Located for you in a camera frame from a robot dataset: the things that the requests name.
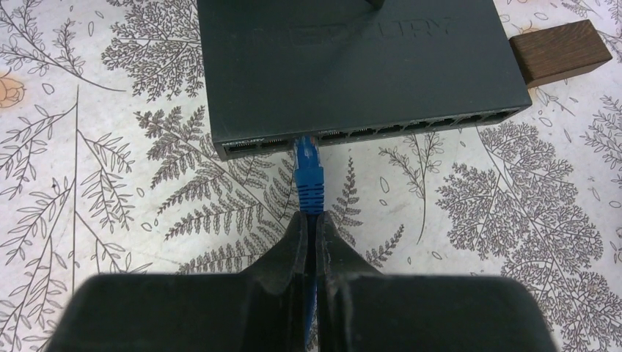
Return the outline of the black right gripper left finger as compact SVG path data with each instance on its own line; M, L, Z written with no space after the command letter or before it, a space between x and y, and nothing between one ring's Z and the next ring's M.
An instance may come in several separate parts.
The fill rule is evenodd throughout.
M101 274L70 300L49 351L303 351L307 217L236 274Z

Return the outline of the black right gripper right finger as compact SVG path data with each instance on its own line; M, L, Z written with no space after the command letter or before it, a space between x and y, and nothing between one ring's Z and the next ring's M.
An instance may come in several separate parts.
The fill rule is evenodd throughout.
M320 351L554 351L527 289L501 276L382 274L337 233L315 234Z

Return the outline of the black network switch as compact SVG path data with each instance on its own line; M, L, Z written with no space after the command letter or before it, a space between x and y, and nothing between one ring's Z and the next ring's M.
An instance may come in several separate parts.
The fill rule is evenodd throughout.
M227 161L495 124L532 101L492 1L199 1Z

